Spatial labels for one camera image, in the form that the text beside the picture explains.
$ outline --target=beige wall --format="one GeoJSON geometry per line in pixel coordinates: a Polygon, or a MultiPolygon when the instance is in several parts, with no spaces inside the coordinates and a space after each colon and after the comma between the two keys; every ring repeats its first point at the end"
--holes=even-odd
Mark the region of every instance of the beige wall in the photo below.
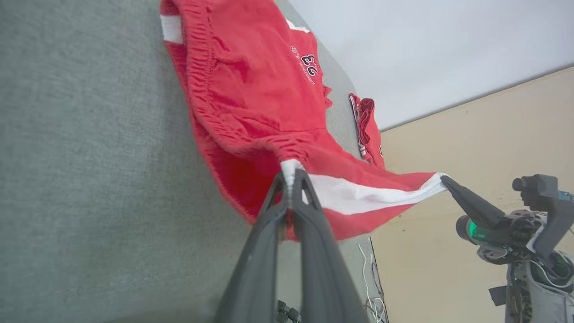
{"type": "MultiPolygon", "coordinates": [[[[514,178],[557,176],[574,192],[574,68],[381,134],[390,171],[445,172],[509,212],[524,208],[514,178]]],[[[461,240],[463,213],[449,193],[421,202],[372,236],[390,323],[502,322],[488,289],[506,267],[487,264],[461,240]]],[[[574,253],[574,237],[560,244],[574,253]]]]}

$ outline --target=cable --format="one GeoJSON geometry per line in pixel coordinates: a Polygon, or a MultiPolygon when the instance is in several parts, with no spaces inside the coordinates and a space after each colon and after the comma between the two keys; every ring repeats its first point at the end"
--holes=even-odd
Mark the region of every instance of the cable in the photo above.
{"type": "Polygon", "coordinates": [[[381,282],[379,281],[379,283],[377,283],[377,279],[375,277],[375,272],[379,272],[379,268],[377,267],[377,264],[375,262],[371,263],[371,274],[373,275],[373,281],[375,282],[375,286],[377,287],[377,290],[379,292],[379,296],[381,296],[381,298],[384,300],[385,296],[383,294],[383,288],[381,287],[381,282]]]}
{"type": "MultiPolygon", "coordinates": [[[[523,262],[534,262],[534,261],[532,261],[532,260],[524,260],[523,262]]],[[[547,289],[547,290],[553,291],[553,292],[555,292],[555,293],[561,294],[561,295],[565,296],[566,298],[568,298],[568,300],[570,301],[570,303],[571,303],[572,305],[574,305],[574,297],[573,297],[572,295],[566,293],[566,292],[563,291],[563,290],[559,290],[559,289],[557,289],[557,288],[550,287],[550,286],[547,286],[547,285],[543,285],[543,284],[541,284],[541,283],[538,283],[538,282],[537,282],[536,280],[534,280],[534,278],[532,277],[532,272],[531,272],[530,270],[527,270],[526,273],[528,274],[528,279],[529,279],[531,282],[533,282],[536,286],[538,286],[538,288],[547,289]]]]}
{"type": "Polygon", "coordinates": [[[371,311],[371,313],[373,314],[373,317],[377,316],[380,318],[382,323],[385,323],[383,321],[383,317],[382,317],[383,313],[379,312],[379,310],[376,307],[375,307],[375,309],[373,309],[371,306],[367,305],[366,303],[368,303],[368,302],[369,302],[369,300],[367,299],[367,301],[365,302],[365,304],[363,304],[363,306],[371,311]]]}
{"type": "MultiPolygon", "coordinates": [[[[364,269],[365,269],[365,266],[367,266],[367,256],[364,255],[363,248],[360,246],[360,243],[357,243],[357,245],[359,246],[359,250],[360,250],[361,254],[363,255],[363,281],[364,281],[364,286],[367,289],[367,301],[369,302],[369,305],[370,305],[369,308],[373,312],[373,317],[375,318],[375,322],[383,322],[382,315],[381,316],[377,315],[377,312],[375,312],[375,310],[373,310],[373,307],[376,308],[376,306],[373,306],[373,303],[371,302],[371,298],[369,297],[369,286],[367,284],[367,278],[364,275],[364,269]]],[[[373,254],[371,254],[371,263],[372,262],[373,262],[373,254]]],[[[375,301],[379,300],[381,302],[381,304],[383,305],[382,312],[384,312],[385,311],[385,303],[383,302],[383,300],[380,297],[375,297],[374,300],[375,301]]]]}
{"type": "Polygon", "coordinates": [[[544,270],[544,268],[542,267],[541,264],[535,262],[534,260],[530,260],[530,259],[529,259],[529,260],[524,260],[524,262],[533,263],[533,264],[535,264],[538,268],[540,268],[540,270],[541,270],[542,273],[544,274],[544,277],[546,278],[546,280],[548,280],[548,282],[549,282],[550,284],[552,284],[552,286],[554,286],[554,287],[556,287],[556,288],[562,289],[562,288],[566,288],[566,287],[568,287],[568,286],[570,286],[570,285],[572,284],[572,279],[574,278],[574,276],[573,276],[572,278],[570,278],[570,281],[569,281],[566,285],[556,285],[556,284],[554,284],[554,283],[552,282],[552,280],[551,280],[550,278],[548,278],[548,274],[546,273],[546,271],[544,270]]]}
{"type": "Polygon", "coordinates": [[[383,310],[385,309],[385,307],[383,305],[383,308],[381,310],[379,310],[379,308],[377,307],[377,303],[375,303],[376,300],[377,300],[377,297],[371,298],[371,302],[373,302],[375,304],[375,310],[377,310],[377,313],[382,314],[384,312],[383,310]]]}

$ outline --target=gray felt surface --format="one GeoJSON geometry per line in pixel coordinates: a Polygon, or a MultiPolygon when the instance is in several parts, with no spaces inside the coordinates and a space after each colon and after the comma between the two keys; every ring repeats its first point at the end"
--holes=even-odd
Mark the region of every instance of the gray felt surface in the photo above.
{"type": "MultiPolygon", "coordinates": [[[[0,322],[201,321],[223,292],[250,226],[197,151],[158,3],[0,2],[0,322]]],[[[358,156],[353,85],[319,60],[328,128],[358,156]]],[[[298,257],[281,245],[292,304],[298,257]]]]}

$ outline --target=red fabric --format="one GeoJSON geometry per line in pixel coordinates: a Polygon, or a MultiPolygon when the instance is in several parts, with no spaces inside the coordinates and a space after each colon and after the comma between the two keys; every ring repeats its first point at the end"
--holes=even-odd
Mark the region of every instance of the red fabric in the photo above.
{"type": "Polygon", "coordinates": [[[363,159],[369,163],[385,170],[385,160],[381,152],[381,132],[375,122],[375,101],[373,99],[361,99],[351,93],[355,106],[353,112],[356,114],[359,142],[365,147],[363,159]]]}
{"type": "MultiPolygon", "coordinates": [[[[315,37],[290,29],[272,0],[163,0],[160,12],[181,14],[184,43],[165,43],[193,134],[222,195],[250,223],[284,160],[299,160],[310,174],[404,191],[432,175],[377,169],[335,142],[326,127],[330,89],[322,83],[315,37]]],[[[408,207],[325,212],[335,237],[345,239],[408,207]]],[[[292,230],[288,237],[294,239],[292,230]]]]}

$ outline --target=white wall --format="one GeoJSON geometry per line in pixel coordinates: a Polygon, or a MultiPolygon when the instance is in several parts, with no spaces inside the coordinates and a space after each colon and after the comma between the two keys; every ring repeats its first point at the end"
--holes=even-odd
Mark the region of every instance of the white wall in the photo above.
{"type": "MultiPolygon", "coordinates": [[[[385,166],[445,172],[507,213],[526,208],[512,189],[521,176],[556,176],[560,190],[572,192],[573,89],[574,67],[387,130],[385,166]]],[[[494,306],[488,289],[506,284],[506,266],[482,261],[477,246],[456,234],[463,214],[443,192],[371,235],[390,322],[504,322],[505,308],[494,306]]],[[[573,254],[574,236],[557,249],[573,254]]]]}
{"type": "Polygon", "coordinates": [[[573,0],[290,0],[389,129],[574,63],[573,0]]]}

